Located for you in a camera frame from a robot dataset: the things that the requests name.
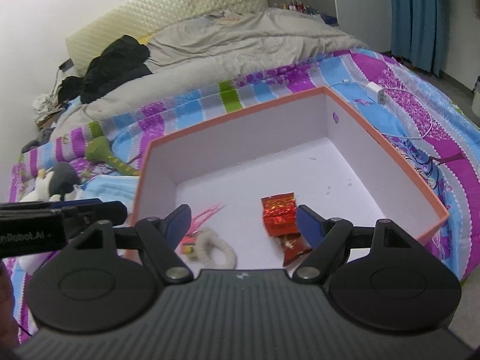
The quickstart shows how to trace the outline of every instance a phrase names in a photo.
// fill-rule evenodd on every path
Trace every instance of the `white phone charger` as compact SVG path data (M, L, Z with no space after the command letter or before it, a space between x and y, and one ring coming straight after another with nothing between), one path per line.
M368 97L378 104L385 104L385 92L380 85L370 81L365 87Z

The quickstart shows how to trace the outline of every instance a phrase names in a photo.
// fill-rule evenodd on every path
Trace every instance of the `blue curtain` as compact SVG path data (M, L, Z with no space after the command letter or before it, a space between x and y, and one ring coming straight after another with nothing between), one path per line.
M392 0L392 54L439 74L447 53L447 0Z

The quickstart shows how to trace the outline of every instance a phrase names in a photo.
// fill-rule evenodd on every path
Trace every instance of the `pink box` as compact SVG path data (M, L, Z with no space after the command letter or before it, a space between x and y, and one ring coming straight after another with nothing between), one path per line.
M390 218L422 244L448 218L397 149L323 87L150 142L133 220L163 218L183 203L196 215L220 203L206 225L236 251L238 269L280 268L283 254L263 227L261 198L288 192L297 204L356 226ZM351 258L367 252L353 250Z

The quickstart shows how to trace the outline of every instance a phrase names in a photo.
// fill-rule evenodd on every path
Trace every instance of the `pillow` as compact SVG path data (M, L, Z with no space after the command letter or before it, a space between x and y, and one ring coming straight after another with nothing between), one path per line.
M150 39L153 38L153 35L154 34L147 35L147 36L144 36L143 38L137 39L137 42L140 43L140 44L147 44L150 41Z

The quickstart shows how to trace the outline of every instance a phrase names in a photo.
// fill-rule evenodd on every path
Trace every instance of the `red candy wrapper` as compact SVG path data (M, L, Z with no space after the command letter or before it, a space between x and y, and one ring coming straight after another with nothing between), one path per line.
M262 204L263 224L270 237L299 232L295 223L297 204L293 193L263 198Z
M281 235L278 239L280 240L284 253L284 267L289 266L304 254L311 252L311 247L305 244L300 233Z
M270 237L280 241L283 249L283 266L292 264L298 257L311 252L297 229L295 215L297 204L293 193L262 199L263 224Z

